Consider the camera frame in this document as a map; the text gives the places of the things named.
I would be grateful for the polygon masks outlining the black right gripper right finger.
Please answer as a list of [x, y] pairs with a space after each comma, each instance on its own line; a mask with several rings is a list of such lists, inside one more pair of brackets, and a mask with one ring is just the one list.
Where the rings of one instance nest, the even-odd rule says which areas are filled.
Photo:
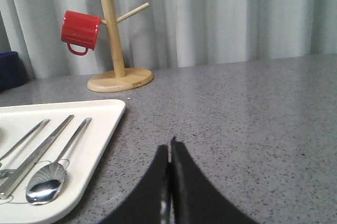
[[171, 182], [176, 223], [256, 223], [211, 184], [175, 137], [171, 140]]

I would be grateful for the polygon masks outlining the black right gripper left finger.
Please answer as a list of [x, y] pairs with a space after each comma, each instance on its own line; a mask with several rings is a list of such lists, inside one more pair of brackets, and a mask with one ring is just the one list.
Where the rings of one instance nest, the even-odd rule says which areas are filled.
[[160, 145], [147, 172], [127, 198], [100, 223], [169, 223], [168, 146]]

